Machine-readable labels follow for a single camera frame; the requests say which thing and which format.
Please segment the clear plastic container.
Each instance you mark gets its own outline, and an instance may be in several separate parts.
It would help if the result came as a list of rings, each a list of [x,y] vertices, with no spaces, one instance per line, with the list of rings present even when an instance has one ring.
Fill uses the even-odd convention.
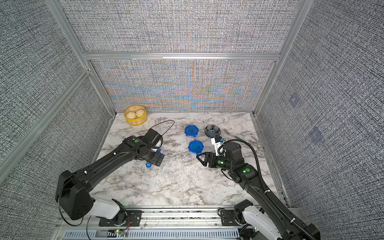
[[[200,162],[202,153],[190,152],[190,159],[194,162]]]
[[[191,142],[195,141],[196,139],[197,139],[196,136],[187,136],[188,144],[190,144]]]

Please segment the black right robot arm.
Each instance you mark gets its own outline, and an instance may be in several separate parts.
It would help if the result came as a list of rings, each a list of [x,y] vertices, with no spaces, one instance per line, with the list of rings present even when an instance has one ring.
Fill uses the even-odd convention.
[[[234,209],[239,224],[256,228],[269,240],[319,240],[321,234],[313,224],[305,224],[265,183],[255,149],[244,140],[224,142],[215,153],[198,154],[199,162],[209,168],[228,173],[262,208],[242,201]]]

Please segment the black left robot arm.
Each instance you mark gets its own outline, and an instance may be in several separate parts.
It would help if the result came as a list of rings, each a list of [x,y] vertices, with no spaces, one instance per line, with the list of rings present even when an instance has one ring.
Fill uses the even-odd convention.
[[[127,219],[123,204],[116,199],[93,197],[90,192],[118,168],[133,160],[161,166],[165,156],[158,149],[162,143],[163,136],[149,129],[143,136],[127,137],[110,153],[80,170],[62,172],[55,196],[59,211],[65,212],[71,220],[90,215],[107,219],[116,226],[123,225]]]

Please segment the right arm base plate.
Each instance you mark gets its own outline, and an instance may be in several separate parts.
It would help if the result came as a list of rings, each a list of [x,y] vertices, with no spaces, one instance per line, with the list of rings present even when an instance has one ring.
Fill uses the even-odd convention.
[[[243,217],[245,208],[253,206],[249,200],[244,200],[234,206],[233,210],[220,209],[218,214],[223,226],[245,226],[247,223]]]

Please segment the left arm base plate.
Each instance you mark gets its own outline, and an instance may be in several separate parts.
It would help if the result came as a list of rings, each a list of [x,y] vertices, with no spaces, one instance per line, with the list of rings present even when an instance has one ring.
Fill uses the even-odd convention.
[[[99,217],[99,227],[138,227],[141,222],[141,210],[128,210],[119,201],[112,199],[119,206],[118,213],[112,218]]]

